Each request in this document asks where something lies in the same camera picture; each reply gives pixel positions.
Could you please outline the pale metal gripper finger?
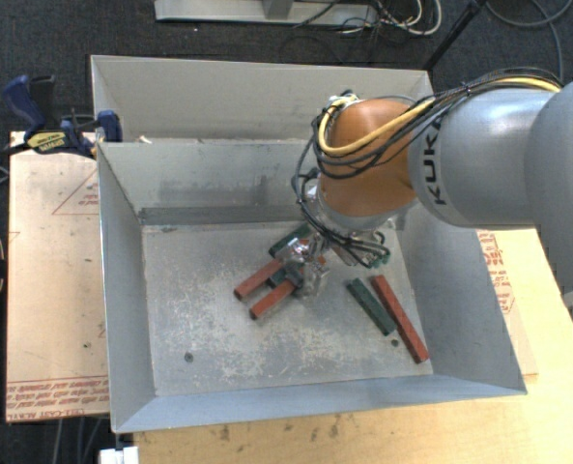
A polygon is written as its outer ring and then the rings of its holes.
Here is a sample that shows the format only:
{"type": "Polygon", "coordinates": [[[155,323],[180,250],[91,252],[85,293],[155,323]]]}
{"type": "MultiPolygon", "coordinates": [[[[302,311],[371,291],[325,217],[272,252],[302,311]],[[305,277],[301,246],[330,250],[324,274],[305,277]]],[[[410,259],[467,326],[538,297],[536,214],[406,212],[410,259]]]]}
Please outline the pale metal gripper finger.
{"type": "Polygon", "coordinates": [[[294,238],[279,252],[286,277],[296,288],[304,284],[305,247],[299,238],[294,238]]]}
{"type": "Polygon", "coordinates": [[[329,268],[324,257],[316,257],[301,267],[302,284],[299,296],[304,299],[317,297],[326,284],[329,268]]]}

